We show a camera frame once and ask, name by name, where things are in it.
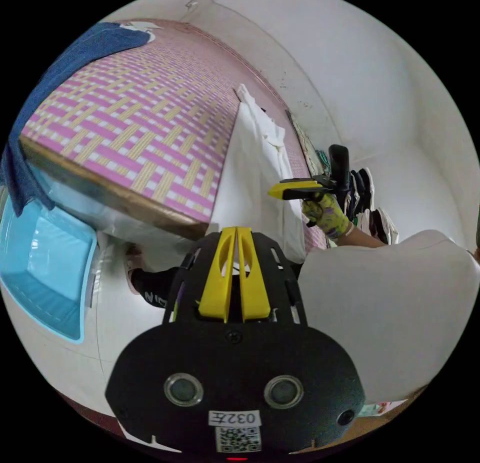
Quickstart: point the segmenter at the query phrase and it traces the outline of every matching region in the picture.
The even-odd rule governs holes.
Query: plastic tub
[[[17,218],[8,197],[0,224],[0,279],[39,325],[80,344],[96,246],[93,228],[60,208],[48,211],[35,200]]]

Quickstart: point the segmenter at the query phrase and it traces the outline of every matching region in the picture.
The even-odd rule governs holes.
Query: label sticker
[[[217,426],[215,440],[218,453],[251,453],[262,450],[262,439],[258,426],[241,428]]]
[[[251,428],[262,425],[260,411],[209,411],[208,425],[211,427]]]

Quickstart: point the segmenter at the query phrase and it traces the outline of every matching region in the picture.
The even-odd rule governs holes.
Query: person
[[[471,254],[436,230],[395,245],[363,233],[335,197],[303,202],[303,212],[336,241],[313,248],[296,272],[308,326],[349,354],[365,404],[404,400],[425,387],[457,345],[480,287],[480,249]],[[133,291],[165,307],[177,268],[148,273],[130,249]]]
[[[379,239],[360,231],[348,220],[334,196],[326,194],[321,202],[304,201],[303,213],[314,221],[337,246],[358,246],[380,248],[385,245]],[[293,272],[298,277],[302,264],[292,263]],[[171,283],[178,267],[166,271],[145,271],[142,252],[136,245],[128,247],[125,269],[128,286],[132,293],[141,295],[151,305],[164,308]]]

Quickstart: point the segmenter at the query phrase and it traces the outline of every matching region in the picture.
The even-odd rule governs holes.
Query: pink shoe
[[[131,244],[125,252],[125,260],[123,261],[125,267],[126,281],[130,291],[134,295],[139,295],[140,293],[132,285],[132,272],[138,268],[141,270],[144,269],[144,260],[142,258],[142,251],[140,248],[134,244]]]

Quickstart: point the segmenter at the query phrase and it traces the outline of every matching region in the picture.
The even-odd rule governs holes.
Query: glove
[[[303,201],[302,211],[331,240],[337,240],[349,229],[349,219],[341,210],[337,199],[330,193],[326,193],[320,201]]]

